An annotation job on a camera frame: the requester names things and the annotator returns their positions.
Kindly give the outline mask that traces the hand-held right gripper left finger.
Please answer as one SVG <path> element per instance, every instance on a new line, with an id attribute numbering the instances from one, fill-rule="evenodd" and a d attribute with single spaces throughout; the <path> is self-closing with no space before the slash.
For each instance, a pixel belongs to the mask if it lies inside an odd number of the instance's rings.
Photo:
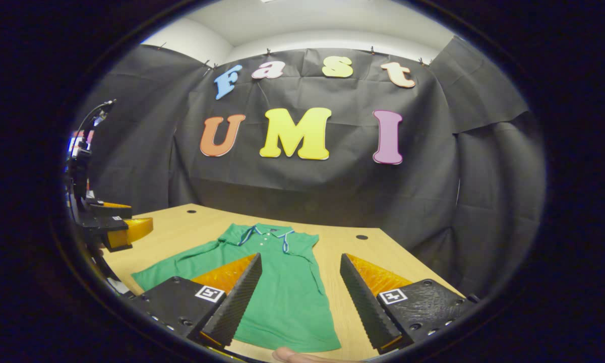
<path id="1" fill-rule="evenodd" d="M 223 350 L 231 345 L 262 273 L 261 255 L 255 253 L 194 279 L 170 277 L 129 302 L 169 333 Z"/>

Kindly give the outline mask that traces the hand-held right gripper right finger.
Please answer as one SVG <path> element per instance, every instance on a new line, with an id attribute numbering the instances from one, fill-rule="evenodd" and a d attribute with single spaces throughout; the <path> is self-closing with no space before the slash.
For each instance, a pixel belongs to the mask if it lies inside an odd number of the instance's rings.
<path id="1" fill-rule="evenodd" d="M 370 344 L 381 355 L 445 332 L 479 303 L 434 279 L 417 282 L 344 253 L 340 273 Z"/>

